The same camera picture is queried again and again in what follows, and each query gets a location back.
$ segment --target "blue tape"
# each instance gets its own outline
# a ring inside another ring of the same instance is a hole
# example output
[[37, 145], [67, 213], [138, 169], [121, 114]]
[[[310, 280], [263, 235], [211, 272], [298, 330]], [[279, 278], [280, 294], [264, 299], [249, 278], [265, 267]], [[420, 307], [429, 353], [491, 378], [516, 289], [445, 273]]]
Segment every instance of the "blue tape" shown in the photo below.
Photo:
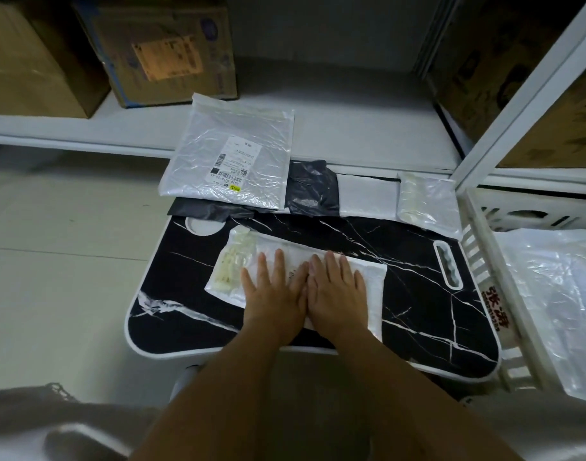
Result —
[[94, 3], [93, 0], [74, 0], [75, 9], [82, 17], [82, 21], [84, 21], [84, 25], [86, 26], [86, 30], [88, 31], [90, 38], [93, 42], [94, 48], [101, 57], [101, 61], [105, 65], [105, 69], [107, 70], [108, 75], [112, 79], [114, 85], [118, 89], [120, 93], [120, 98], [125, 103], [127, 108], [138, 108], [143, 107], [141, 103], [134, 102], [129, 100], [125, 94], [124, 89], [122, 88], [122, 84], [120, 84], [120, 80], [116, 75], [116, 69], [113, 65], [113, 61], [110, 60], [109, 56], [105, 53], [101, 42], [99, 41], [99, 36], [96, 33], [96, 30], [92, 23], [92, 18], [99, 15], [99, 8]]

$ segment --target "brown cardboard box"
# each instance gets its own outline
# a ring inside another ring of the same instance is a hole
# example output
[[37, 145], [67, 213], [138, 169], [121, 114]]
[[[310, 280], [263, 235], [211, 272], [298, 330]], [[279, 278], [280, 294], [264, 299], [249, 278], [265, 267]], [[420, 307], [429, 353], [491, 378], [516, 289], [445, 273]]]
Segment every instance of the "brown cardboard box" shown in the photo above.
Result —
[[438, 100], [475, 142], [489, 128], [585, 0], [488, 0], [469, 28]]
[[120, 105], [236, 98], [224, 0], [75, 0]]
[[586, 168], [586, 70], [498, 166]]
[[107, 76], [60, 0], [0, 2], [0, 114], [88, 118]]

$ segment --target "orange label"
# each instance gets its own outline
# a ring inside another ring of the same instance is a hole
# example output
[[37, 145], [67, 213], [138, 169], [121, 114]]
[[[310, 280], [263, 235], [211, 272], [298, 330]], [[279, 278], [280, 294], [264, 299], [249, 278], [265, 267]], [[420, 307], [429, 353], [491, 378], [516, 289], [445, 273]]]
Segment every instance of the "orange label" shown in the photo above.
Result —
[[133, 44], [149, 81], [203, 72], [201, 57], [190, 36]]

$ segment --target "black marble tabletop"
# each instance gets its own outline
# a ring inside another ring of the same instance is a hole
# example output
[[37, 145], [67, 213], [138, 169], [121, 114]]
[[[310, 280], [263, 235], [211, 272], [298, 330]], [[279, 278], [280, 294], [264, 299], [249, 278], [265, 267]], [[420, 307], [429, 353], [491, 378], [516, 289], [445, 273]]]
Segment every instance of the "black marble tabletop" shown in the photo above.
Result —
[[[128, 339], [145, 355], [164, 357], [220, 348], [242, 326], [244, 310], [204, 291], [229, 231], [258, 232], [331, 249], [388, 266], [383, 289], [383, 343], [420, 370], [466, 381], [489, 378], [500, 346], [459, 243], [411, 225], [357, 217], [257, 214], [229, 219], [210, 236], [171, 217], [127, 321]], [[434, 241], [449, 244], [463, 288], [450, 289]], [[333, 349], [303, 329], [293, 347]]]

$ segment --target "person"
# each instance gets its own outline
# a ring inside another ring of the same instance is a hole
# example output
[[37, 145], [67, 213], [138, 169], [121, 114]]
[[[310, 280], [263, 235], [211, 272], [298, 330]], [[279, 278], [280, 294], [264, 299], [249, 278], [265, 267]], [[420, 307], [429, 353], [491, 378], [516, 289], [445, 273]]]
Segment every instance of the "person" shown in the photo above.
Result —
[[367, 329], [366, 286], [345, 256], [314, 255], [287, 283], [278, 250], [270, 278], [246, 269], [239, 334], [163, 411], [132, 461], [253, 460], [260, 407], [276, 354], [306, 314], [331, 341], [361, 389], [375, 460], [519, 460], [501, 439]]

